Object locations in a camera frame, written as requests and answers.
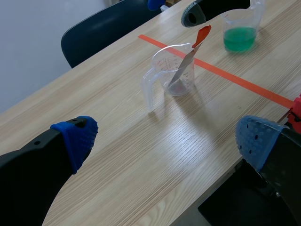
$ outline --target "blue silicone pad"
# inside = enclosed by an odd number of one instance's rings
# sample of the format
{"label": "blue silicone pad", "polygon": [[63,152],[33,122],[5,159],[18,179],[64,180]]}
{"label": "blue silicone pad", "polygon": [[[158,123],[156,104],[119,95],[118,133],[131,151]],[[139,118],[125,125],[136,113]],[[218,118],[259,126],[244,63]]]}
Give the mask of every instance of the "blue silicone pad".
{"label": "blue silicone pad", "polygon": [[87,119],[84,128],[77,127],[66,121],[54,124],[50,127],[51,129],[60,131],[63,135],[73,174],[76,174],[77,170],[83,164],[86,154],[94,145],[98,132],[97,122],[92,117],[79,116],[77,118]]}
{"label": "blue silicone pad", "polygon": [[243,158],[259,172],[283,128],[276,122],[245,116],[236,125],[236,143]]}

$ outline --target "clear plastic measuring cup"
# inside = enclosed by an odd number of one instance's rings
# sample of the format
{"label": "clear plastic measuring cup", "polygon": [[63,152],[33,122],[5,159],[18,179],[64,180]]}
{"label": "clear plastic measuring cup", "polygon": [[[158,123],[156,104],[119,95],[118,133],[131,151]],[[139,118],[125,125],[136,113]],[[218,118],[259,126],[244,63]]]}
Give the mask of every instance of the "clear plastic measuring cup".
{"label": "clear plastic measuring cup", "polygon": [[251,0],[251,6],[247,9],[222,14],[226,50],[243,52],[253,46],[264,11],[265,0]]}
{"label": "clear plastic measuring cup", "polygon": [[193,89],[194,85],[194,58],[185,68],[179,80],[171,86],[169,83],[179,69],[182,58],[171,53],[171,48],[188,54],[192,51],[190,43],[168,46],[158,51],[151,60],[152,68],[142,78],[142,89],[147,108],[153,110],[152,85],[159,80],[164,91],[172,96],[181,96]]}

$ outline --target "white wall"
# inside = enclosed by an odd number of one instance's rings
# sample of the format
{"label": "white wall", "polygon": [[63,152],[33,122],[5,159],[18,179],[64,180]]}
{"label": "white wall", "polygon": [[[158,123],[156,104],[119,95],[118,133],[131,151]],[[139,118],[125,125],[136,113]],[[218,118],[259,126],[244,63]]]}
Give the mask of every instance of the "white wall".
{"label": "white wall", "polygon": [[70,70],[62,35],[106,0],[1,0],[0,113]]}

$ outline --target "dark blue chair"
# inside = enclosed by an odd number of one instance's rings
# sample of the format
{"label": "dark blue chair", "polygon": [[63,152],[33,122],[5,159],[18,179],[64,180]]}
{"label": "dark blue chair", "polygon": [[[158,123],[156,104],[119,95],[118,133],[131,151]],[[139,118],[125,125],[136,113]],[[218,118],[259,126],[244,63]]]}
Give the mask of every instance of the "dark blue chair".
{"label": "dark blue chair", "polygon": [[158,15],[148,0],[123,0],[70,28],[62,37],[65,58],[72,68]]}

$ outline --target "table surface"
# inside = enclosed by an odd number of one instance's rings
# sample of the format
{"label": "table surface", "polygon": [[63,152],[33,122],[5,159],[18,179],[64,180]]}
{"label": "table surface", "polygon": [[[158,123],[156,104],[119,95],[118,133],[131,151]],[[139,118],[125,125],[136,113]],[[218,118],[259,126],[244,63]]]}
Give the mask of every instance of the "table surface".
{"label": "table surface", "polygon": [[[0,154],[53,123],[79,115],[98,121],[89,158],[61,189],[45,226],[168,226],[241,159],[234,136],[239,118],[277,121],[287,111],[196,66],[190,95],[165,96],[156,84],[156,109],[147,112],[140,82],[158,47],[137,36],[193,43],[200,27],[180,23],[190,2],[182,0],[0,116]],[[256,48],[247,54],[224,50],[216,18],[196,57],[293,100],[301,86],[300,12],[301,1],[268,0]]]}

